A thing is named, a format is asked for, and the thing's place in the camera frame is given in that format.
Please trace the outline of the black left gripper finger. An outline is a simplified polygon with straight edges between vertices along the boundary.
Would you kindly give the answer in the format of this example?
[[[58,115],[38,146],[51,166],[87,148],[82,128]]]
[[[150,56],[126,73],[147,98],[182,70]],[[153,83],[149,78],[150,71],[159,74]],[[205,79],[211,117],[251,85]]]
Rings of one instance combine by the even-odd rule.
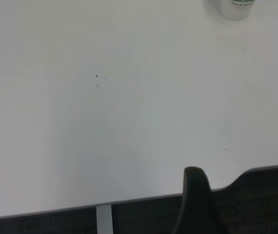
[[[225,234],[227,228],[203,169],[186,167],[175,234]]]

